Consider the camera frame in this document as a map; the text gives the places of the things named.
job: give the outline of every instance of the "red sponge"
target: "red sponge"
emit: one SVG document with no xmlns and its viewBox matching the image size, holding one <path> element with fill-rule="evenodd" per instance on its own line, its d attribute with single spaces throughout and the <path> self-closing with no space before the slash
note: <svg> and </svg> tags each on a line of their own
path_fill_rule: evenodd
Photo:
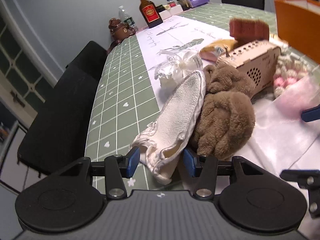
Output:
<svg viewBox="0 0 320 240">
<path fill-rule="evenodd" d="M 269 40 L 269 25 L 261 20 L 233 18 L 229 25 L 230 36 L 237 41 Z"/>
</svg>

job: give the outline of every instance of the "black circular disc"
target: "black circular disc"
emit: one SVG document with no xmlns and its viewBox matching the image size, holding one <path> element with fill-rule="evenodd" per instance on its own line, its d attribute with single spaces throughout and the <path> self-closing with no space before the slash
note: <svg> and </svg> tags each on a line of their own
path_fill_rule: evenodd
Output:
<svg viewBox="0 0 320 240">
<path fill-rule="evenodd" d="M 276 233 L 296 228 L 306 213 L 307 202 L 286 182 L 255 175 L 226 187 L 219 207 L 241 227 Z"/>
<path fill-rule="evenodd" d="M 72 177 L 50 176 L 18 195 L 20 221 L 38 232 L 59 233 L 93 220 L 103 207 L 98 190 Z"/>
</svg>

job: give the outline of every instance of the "orange box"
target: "orange box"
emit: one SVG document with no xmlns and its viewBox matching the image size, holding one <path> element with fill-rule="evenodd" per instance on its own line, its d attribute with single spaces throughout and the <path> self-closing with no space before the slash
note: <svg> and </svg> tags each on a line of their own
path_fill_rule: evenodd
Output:
<svg viewBox="0 0 320 240">
<path fill-rule="evenodd" d="M 275 0 L 278 36 L 320 63 L 320 2 Z"/>
</svg>

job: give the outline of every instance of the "white fluffy slipper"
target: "white fluffy slipper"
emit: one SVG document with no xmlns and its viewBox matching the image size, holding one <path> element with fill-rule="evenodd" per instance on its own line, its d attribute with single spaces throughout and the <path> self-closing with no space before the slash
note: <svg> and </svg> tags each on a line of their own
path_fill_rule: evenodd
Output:
<svg viewBox="0 0 320 240">
<path fill-rule="evenodd" d="M 148 124 L 132 142 L 140 148 L 140 161 L 166 185 L 186 147 L 205 95 L 205 76 L 196 70 L 187 76 L 164 104 L 155 122 Z"/>
</svg>

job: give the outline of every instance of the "red label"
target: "red label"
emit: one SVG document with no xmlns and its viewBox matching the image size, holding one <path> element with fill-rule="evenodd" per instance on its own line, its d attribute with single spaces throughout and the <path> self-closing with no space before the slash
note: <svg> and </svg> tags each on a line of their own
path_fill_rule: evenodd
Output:
<svg viewBox="0 0 320 240">
<path fill-rule="evenodd" d="M 160 18 L 158 13 L 156 12 L 156 8 L 153 5 L 148 5 L 146 7 L 143 7 L 142 11 L 149 23 Z"/>
<path fill-rule="evenodd" d="M 176 6 L 176 3 L 175 2 L 172 2 L 172 3 L 169 3 L 170 7 L 175 7 Z"/>
</svg>

